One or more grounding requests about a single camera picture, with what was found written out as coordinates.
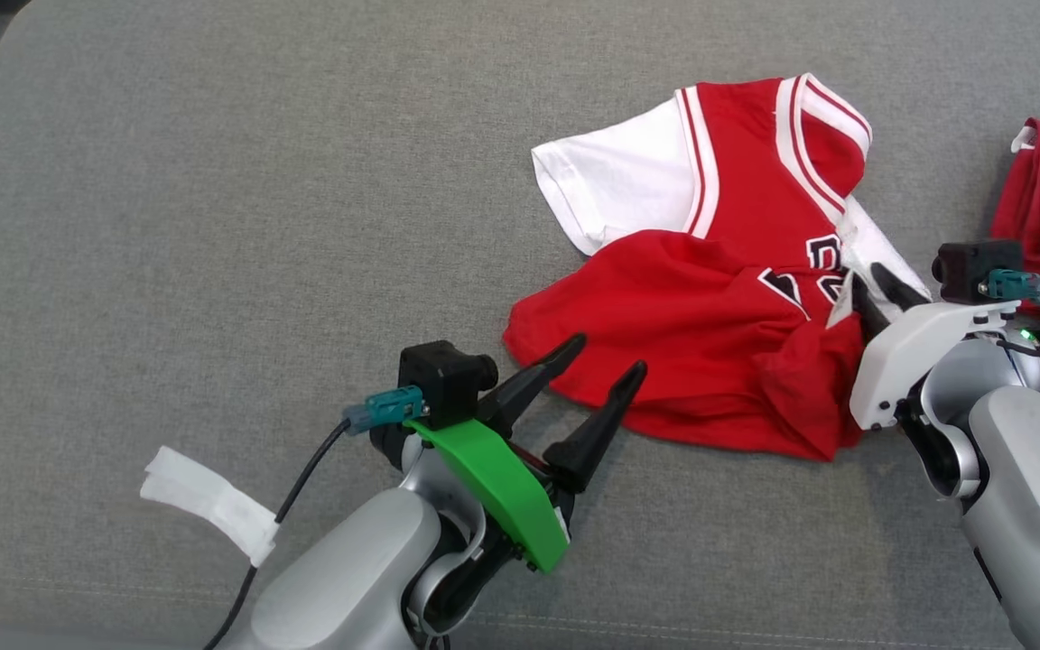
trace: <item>teal connector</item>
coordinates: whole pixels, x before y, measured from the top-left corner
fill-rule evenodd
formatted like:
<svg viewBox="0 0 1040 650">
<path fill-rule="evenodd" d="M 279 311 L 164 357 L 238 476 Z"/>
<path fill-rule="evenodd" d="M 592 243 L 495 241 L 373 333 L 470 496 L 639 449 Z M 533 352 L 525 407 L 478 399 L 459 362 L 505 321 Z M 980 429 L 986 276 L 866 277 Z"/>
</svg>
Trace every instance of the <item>teal connector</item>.
<svg viewBox="0 0 1040 650">
<path fill-rule="evenodd" d="M 418 387 L 399 387 L 376 393 L 344 408 L 343 416 L 352 421 L 347 434 L 355 436 L 381 424 L 397 424 L 424 414 L 424 393 Z"/>
<path fill-rule="evenodd" d="M 994 300 L 1030 301 L 1040 307 L 1040 276 L 1036 272 L 995 268 L 978 289 Z"/>
</svg>

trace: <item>printed number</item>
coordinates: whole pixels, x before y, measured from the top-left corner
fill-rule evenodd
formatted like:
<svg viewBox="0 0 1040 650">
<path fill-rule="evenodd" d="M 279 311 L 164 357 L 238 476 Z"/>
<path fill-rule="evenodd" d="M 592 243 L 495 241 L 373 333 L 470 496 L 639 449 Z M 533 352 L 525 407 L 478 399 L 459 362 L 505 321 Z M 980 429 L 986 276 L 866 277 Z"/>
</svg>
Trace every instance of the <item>printed number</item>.
<svg viewBox="0 0 1040 650">
<path fill-rule="evenodd" d="M 804 308 L 801 307 L 801 289 L 797 287 L 797 278 L 792 277 L 791 272 L 776 272 L 772 268 L 766 268 L 756 279 L 804 313 Z"/>
<path fill-rule="evenodd" d="M 805 255 L 809 256 L 809 267 L 821 270 L 841 270 L 841 238 L 825 235 L 805 242 Z"/>
<path fill-rule="evenodd" d="M 846 284 L 846 278 L 839 276 L 825 276 L 817 280 L 817 288 L 825 293 L 831 305 L 836 305 L 838 297 L 841 297 L 842 284 Z"/>
</svg>

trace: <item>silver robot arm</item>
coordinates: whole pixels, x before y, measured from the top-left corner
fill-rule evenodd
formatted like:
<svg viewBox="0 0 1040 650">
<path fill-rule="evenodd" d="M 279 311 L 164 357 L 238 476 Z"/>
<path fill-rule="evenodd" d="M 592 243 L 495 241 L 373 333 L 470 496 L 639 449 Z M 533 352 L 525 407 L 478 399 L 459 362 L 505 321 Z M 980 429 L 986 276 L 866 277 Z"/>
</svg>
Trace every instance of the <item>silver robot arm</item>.
<svg viewBox="0 0 1040 650">
<path fill-rule="evenodd" d="M 475 419 L 488 434 L 502 437 L 504 453 L 510 460 L 515 456 L 537 478 L 537 498 L 549 499 L 566 542 L 571 542 L 575 496 L 589 486 L 647 375 L 647 365 L 634 363 L 613 384 L 607 402 L 567 439 L 550 445 L 542 457 L 524 451 L 510 441 L 512 425 L 583 345 L 586 338 L 577 334 L 498 387 L 491 359 L 463 354 L 447 341 L 416 345 L 400 356 L 400 387 L 421 392 L 420 421 L 426 419 L 433 435 L 439 436 Z M 496 572 L 512 560 L 524 558 L 525 548 L 517 542 L 523 531 L 510 538 L 491 516 L 491 505 L 449 466 L 451 458 L 399 422 L 372 427 L 371 441 L 394 468 L 404 469 L 400 486 L 372 497 L 286 568 L 264 590 L 238 636 L 219 647 L 438 647 L 436 642 L 465 621 Z"/>
<path fill-rule="evenodd" d="M 866 347 L 851 411 L 901 424 L 1015 636 L 1040 650 L 1040 330 L 1020 301 L 916 305 Z"/>
</svg>

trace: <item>gray couch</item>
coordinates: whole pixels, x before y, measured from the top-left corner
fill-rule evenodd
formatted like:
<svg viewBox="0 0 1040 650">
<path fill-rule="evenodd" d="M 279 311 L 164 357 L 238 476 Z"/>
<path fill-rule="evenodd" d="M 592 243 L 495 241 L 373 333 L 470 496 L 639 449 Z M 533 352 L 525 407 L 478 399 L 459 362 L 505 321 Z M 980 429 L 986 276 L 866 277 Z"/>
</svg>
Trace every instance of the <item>gray couch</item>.
<svg viewBox="0 0 1040 650">
<path fill-rule="evenodd" d="M 515 369 L 513 302 L 581 263 L 528 149 L 805 71 L 873 123 L 859 198 L 924 270 L 985 233 L 1040 112 L 1040 5 L 29 5 L 0 45 L 0 626 L 198 647 L 246 563 L 137 497 L 161 444 L 276 508 L 402 346 Z M 545 396 L 519 441 L 582 416 Z M 1016 647 L 895 433 L 830 465 L 610 457 L 557 571 L 504 569 L 459 647 Z M 396 476 L 343 440 L 261 584 Z"/>
</svg>

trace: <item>white sleeve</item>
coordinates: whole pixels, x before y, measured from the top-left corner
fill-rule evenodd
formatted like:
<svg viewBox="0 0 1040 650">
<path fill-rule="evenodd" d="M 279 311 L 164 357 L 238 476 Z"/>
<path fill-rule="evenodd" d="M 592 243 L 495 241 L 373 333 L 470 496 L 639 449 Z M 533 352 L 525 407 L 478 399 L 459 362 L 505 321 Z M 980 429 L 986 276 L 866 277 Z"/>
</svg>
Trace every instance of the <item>white sleeve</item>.
<svg viewBox="0 0 1040 650">
<path fill-rule="evenodd" d="M 615 127 L 531 151 L 537 182 L 586 255 L 639 230 L 683 230 L 696 177 L 675 99 Z"/>
<path fill-rule="evenodd" d="M 913 287 L 913 290 L 919 292 L 921 296 L 933 300 L 926 284 L 921 283 L 920 277 L 917 277 L 909 263 L 905 262 L 890 240 L 869 217 L 869 213 L 862 209 L 861 203 L 858 203 L 852 194 L 844 199 L 844 215 L 838 224 L 837 232 L 841 237 L 842 266 L 852 268 L 865 281 L 874 303 L 890 317 L 890 320 L 901 314 L 901 309 L 888 302 L 884 291 L 881 291 L 878 283 L 875 283 L 870 271 L 875 262 L 882 263 L 887 270 L 909 287 Z"/>
</svg>

